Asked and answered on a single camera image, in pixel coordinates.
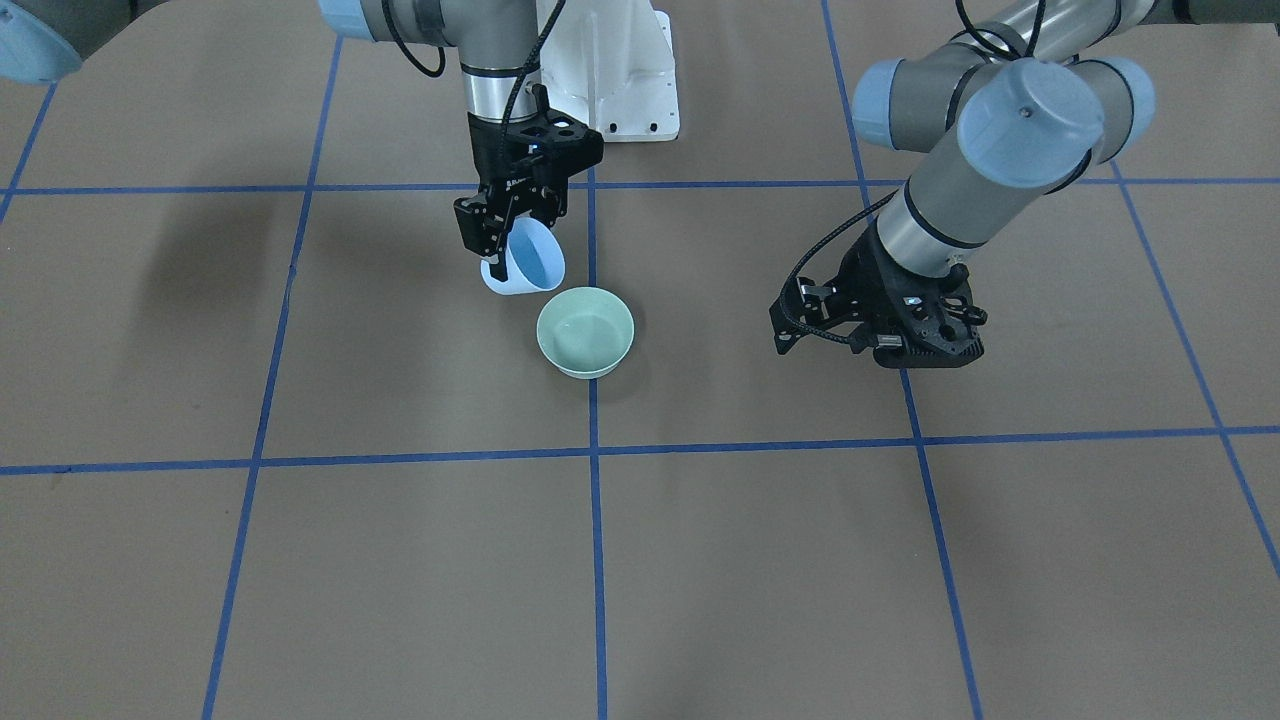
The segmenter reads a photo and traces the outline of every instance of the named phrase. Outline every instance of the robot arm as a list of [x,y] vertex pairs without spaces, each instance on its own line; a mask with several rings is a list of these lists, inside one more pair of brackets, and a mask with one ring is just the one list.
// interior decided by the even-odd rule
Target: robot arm
[[[794,273],[769,309],[786,354],[805,334],[872,348],[886,368],[956,368],[983,354],[968,259],[1041,195],[1130,146],[1155,90],[1130,60],[1078,53],[1142,23],[1276,22],[1280,1],[1023,0],[922,60],[874,64],[854,94],[868,142],[928,152],[818,286]],[[1019,56],[1036,36],[1033,58]],[[849,336],[829,331],[858,323]]]
[[[0,74],[55,82],[165,1],[0,0]],[[604,154],[600,133],[553,109],[540,85],[538,55],[530,53],[541,29],[536,0],[320,0],[320,10],[346,37],[398,35],[458,49],[480,183],[454,210],[463,245],[489,261],[494,279],[506,281],[503,250],[516,218],[527,213],[554,225],[568,210],[568,178]]]

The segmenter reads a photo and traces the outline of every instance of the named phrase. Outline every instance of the white mounting bracket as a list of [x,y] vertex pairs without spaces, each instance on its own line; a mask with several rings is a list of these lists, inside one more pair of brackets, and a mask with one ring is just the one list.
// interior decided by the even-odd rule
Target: white mounting bracket
[[[545,22],[556,0],[538,0]],[[657,142],[680,135],[671,18],[649,0],[566,3],[543,47],[552,106],[605,142]]]

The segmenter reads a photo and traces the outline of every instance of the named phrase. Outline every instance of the blue grid line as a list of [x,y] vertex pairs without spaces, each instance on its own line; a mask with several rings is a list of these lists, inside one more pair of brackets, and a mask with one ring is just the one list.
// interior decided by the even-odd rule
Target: blue grid line
[[35,122],[31,123],[31,132],[27,133],[27,143],[22,146],[18,165],[13,169],[13,177],[9,178],[9,187],[5,191],[4,200],[0,200],[0,223],[4,223],[5,215],[9,214],[9,205],[13,202],[18,183],[22,181],[22,173],[27,169],[27,161],[31,160],[31,152],[36,149],[36,138],[40,137],[40,128],[45,124],[45,117],[49,114],[49,106],[54,102],[55,92],[58,92],[56,82],[50,85],[49,90],[45,91],[45,100],[40,104],[40,111],[36,113]]
[[412,462],[476,462],[485,460],[539,460],[544,457],[586,457],[589,447],[550,447],[536,450],[463,450],[451,452],[393,452],[387,455],[320,455],[264,457],[262,468],[330,468],[337,465],[398,465]]
[[1147,255],[1147,263],[1151,265],[1151,272],[1156,275],[1156,284],[1160,286],[1160,295],[1165,299],[1165,307],[1169,309],[1169,316],[1174,322],[1174,328],[1178,329],[1178,338],[1183,343],[1183,350],[1187,352],[1187,360],[1192,365],[1192,372],[1196,374],[1196,382],[1199,384],[1201,395],[1204,397],[1204,405],[1208,406],[1210,415],[1213,418],[1213,427],[1217,429],[1219,438],[1222,441],[1222,450],[1226,451],[1226,457],[1231,464],[1231,471],[1235,473],[1235,480],[1240,486],[1240,492],[1244,495],[1244,502],[1249,507],[1249,514],[1253,515],[1253,524],[1258,529],[1258,534],[1262,537],[1262,544],[1266,547],[1267,556],[1271,559],[1271,568],[1275,570],[1277,578],[1280,578],[1280,555],[1276,552],[1275,541],[1271,538],[1271,532],[1267,529],[1267,523],[1262,518],[1262,511],[1258,509],[1258,502],[1253,497],[1253,488],[1249,487],[1249,480],[1244,475],[1244,469],[1240,466],[1240,461],[1235,455],[1235,447],[1231,445],[1231,436],[1226,432],[1226,427],[1222,423],[1222,416],[1219,413],[1217,402],[1213,400],[1213,393],[1210,392],[1208,380],[1204,378],[1204,370],[1201,368],[1199,359],[1196,356],[1196,348],[1192,347],[1190,336],[1187,333],[1187,327],[1183,324],[1181,314],[1178,311],[1178,305],[1174,302],[1172,292],[1169,290],[1169,283],[1165,282],[1165,274],[1160,269],[1160,263],[1156,260],[1156,251],[1151,246],[1151,241],[1147,237],[1147,231],[1142,225],[1142,218],[1138,215],[1138,206],[1134,205],[1133,196],[1129,193],[1129,184],[1125,181],[1124,174],[1120,172],[1120,164],[1115,160],[1111,161],[1111,173],[1119,181],[1120,193],[1124,196],[1125,206],[1129,209],[1129,217],[1133,219],[1134,229],[1138,231],[1138,240],[1142,242],[1142,250]]
[[[788,187],[899,187],[902,179],[740,179],[740,181],[599,181],[595,190],[716,190],[716,188],[788,188]],[[1125,178],[1125,184],[1280,184],[1280,178]],[[1080,178],[1075,184],[1120,184],[1115,178]],[[214,195],[251,192],[465,192],[475,190],[475,182],[408,182],[408,183],[326,183],[326,184],[191,184],[191,186],[105,186],[105,187],[13,187],[0,191],[17,196],[67,195]],[[571,190],[589,190],[586,182],[571,182]]]
[[938,510],[938,497],[933,489],[933,471],[929,469],[929,456],[925,452],[924,437],[920,433],[920,415],[915,407],[915,393],[911,392],[911,377],[899,370],[902,380],[902,397],[906,398],[906,415],[911,421],[911,437],[915,445],[915,457],[920,464],[920,478],[924,482],[924,500],[929,506],[929,521],[933,525],[933,542],[938,548],[938,561],[942,565],[942,583],[947,589],[947,605],[951,607],[951,624],[955,626],[956,646],[960,650],[960,665],[964,667],[964,682],[969,689],[969,705],[974,720],[982,720],[982,698],[978,694],[978,680],[973,673],[973,659],[969,655],[969,635],[964,629],[964,614],[960,611],[960,594],[956,592],[955,574],[951,570],[951,553],[947,551],[947,536],[942,529],[942,511]]
[[463,191],[475,192],[479,183],[476,182],[407,182],[407,183],[330,183],[330,184],[317,184],[314,187],[316,192],[404,192],[404,191]]
[[[989,436],[923,436],[925,446],[965,446],[965,445],[1025,445],[1037,442],[1105,442],[1124,439],[1160,439],[1185,437],[1215,437],[1225,432],[1229,436],[1274,436],[1280,434],[1280,425],[1240,425],[1217,428],[1156,428],[1137,430],[1084,430],[1064,433],[1011,433]],[[864,439],[813,439],[813,441],[764,441],[731,443],[686,443],[686,445],[602,445],[594,452],[602,457],[622,455],[694,455],[716,452],[776,452],[806,450],[865,450],[876,447],[914,447],[914,437],[864,438]],[[412,462],[476,462],[503,460],[539,460],[544,457],[590,457],[591,447],[553,447],[531,450],[471,450],[445,452],[398,452],[371,455],[300,455],[262,457],[261,468],[319,468],[335,465],[390,465]],[[154,470],[214,470],[246,469],[252,459],[227,460],[154,460],[140,462],[81,462],[44,465],[0,465],[0,477],[50,475],[50,474],[93,474]]]
[[[586,170],[586,265],[588,283],[596,287],[595,272],[595,168]],[[595,584],[595,715],[609,717],[608,634],[604,606],[604,511],[600,502],[600,402],[596,380],[588,382],[588,441],[591,462],[591,560]]]
[[603,446],[602,456],[618,455],[692,455],[700,452],[773,452],[780,450],[860,450],[868,447],[909,447],[911,438],[810,439],[768,442],[708,442],[687,445],[620,445]]
[[329,61],[329,77],[325,85],[324,101],[320,105],[320,119],[316,123],[315,143],[311,151],[311,167],[307,172],[307,191],[302,196],[302,209],[298,213],[298,227],[293,238],[293,252],[289,256],[289,274],[284,282],[284,297],[280,300],[280,319],[275,328],[275,342],[271,348],[271,364],[266,373],[266,387],[262,391],[262,410],[259,415],[257,434],[253,439],[253,456],[250,459],[248,478],[244,482],[244,501],[241,505],[239,524],[236,529],[236,546],[232,551],[230,569],[227,574],[227,592],[223,596],[223,611],[218,621],[218,639],[214,656],[209,665],[209,684],[205,689],[202,720],[211,720],[214,703],[218,700],[218,682],[221,678],[223,656],[227,651],[227,637],[230,632],[232,611],[236,607],[236,589],[239,584],[241,562],[244,559],[244,542],[248,537],[250,516],[253,511],[253,496],[257,492],[257,475],[262,465],[262,448],[266,443],[266,427],[271,418],[271,401],[275,396],[275,382],[280,370],[280,357],[284,354],[284,333],[289,323],[289,297],[293,293],[293,281],[298,275],[298,258],[302,254],[302,241],[306,237],[307,220],[311,214],[311,197],[320,172],[320,152],[324,147],[325,127],[329,122],[329,105],[333,101],[333,88],[338,79],[338,67],[342,63],[342,36],[333,44],[333,56]]
[[863,152],[858,147],[858,133],[854,132],[854,111],[849,105],[849,90],[845,87],[845,69],[840,63],[840,47],[836,45],[836,27],[831,22],[831,4],[822,0],[822,20],[827,26],[827,46],[831,50],[831,64],[836,70],[836,87],[840,88],[840,109],[845,114],[845,129],[849,132],[849,147],[854,152],[854,170],[858,173],[858,191],[863,196],[863,206],[872,204],[867,190],[867,173],[863,172]]
[[[858,133],[854,132],[854,114],[849,105],[849,91],[845,87],[845,76],[840,63],[840,50],[836,46],[836,31],[831,22],[831,6],[828,0],[822,0],[823,20],[827,23],[827,42],[831,46],[831,60],[836,67],[836,83],[840,86],[840,102],[845,113],[845,126],[849,129],[849,145],[854,151],[854,169],[858,179],[863,181],[859,190],[863,195],[863,205],[870,205],[870,193],[867,190],[867,173],[863,170],[861,151],[858,146]],[[982,720],[982,698],[978,694],[978,680],[974,676],[973,661],[969,656],[969,639],[964,629],[964,614],[960,610],[960,596],[956,593],[955,578],[951,571],[951,555],[947,552],[946,533],[942,529],[942,514],[938,510],[937,497],[933,492],[933,473],[929,470],[929,457],[925,450],[924,437],[920,432],[920,419],[915,407],[915,396],[911,392],[911,378],[904,369],[899,373],[902,382],[902,397],[906,402],[906,415],[911,423],[911,441],[915,446],[916,462],[920,466],[920,482],[924,484],[924,497],[929,506],[929,519],[933,524],[933,541],[938,550],[938,564],[942,569],[942,579],[947,591],[947,603],[951,607],[951,623],[955,629],[956,646],[960,650],[960,664],[964,669],[965,687],[969,691],[969,705],[973,710],[974,720]]]
[[150,473],[156,470],[224,470],[246,469],[248,459],[239,460],[151,460],[141,462],[77,462],[72,465],[9,465],[0,466],[0,477],[17,475],[86,475],[93,473]]
[[1149,430],[1083,430],[1070,433],[1010,433],[991,436],[942,436],[924,437],[924,445],[1021,445],[1032,442],[1080,442],[1114,439],[1152,439],[1179,437],[1212,437],[1217,428],[1167,428]]
[[118,187],[22,187],[14,195],[220,195],[241,192],[305,192],[305,184],[174,184]]
[[1280,425],[1238,425],[1222,428],[1229,436],[1271,436],[1280,434]]

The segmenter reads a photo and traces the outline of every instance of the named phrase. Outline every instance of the light blue joint cap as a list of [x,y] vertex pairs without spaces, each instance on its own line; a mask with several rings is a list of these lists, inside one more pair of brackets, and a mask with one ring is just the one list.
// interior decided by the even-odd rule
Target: light blue joint cap
[[1102,137],[1102,102],[1053,63],[1010,63],[960,113],[960,151],[987,179],[1041,187],[1068,176]]
[[1116,150],[1116,155],[1120,155],[1151,127],[1151,120],[1156,117],[1156,86],[1147,70],[1128,58],[1098,58],[1097,61],[1119,73],[1133,96],[1133,124],[1129,126],[1129,137]]
[[365,19],[365,10],[360,6],[360,0],[319,0],[320,14],[324,22],[334,32],[343,37],[358,40],[374,40],[374,32],[369,29],[369,20]]
[[893,76],[904,58],[881,60],[863,73],[854,90],[854,129],[867,142],[893,147],[893,133],[888,123],[888,100],[893,92]]
[[0,0],[0,76],[49,85],[83,64],[79,53],[54,28],[18,5]]

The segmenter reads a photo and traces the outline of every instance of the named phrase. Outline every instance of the green bowl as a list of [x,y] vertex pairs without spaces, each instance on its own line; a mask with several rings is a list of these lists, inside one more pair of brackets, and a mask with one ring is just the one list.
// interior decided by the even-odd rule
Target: green bowl
[[626,302],[598,287],[566,290],[538,315],[538,347],[580,380],[607,375],[631,350],[636,324]]

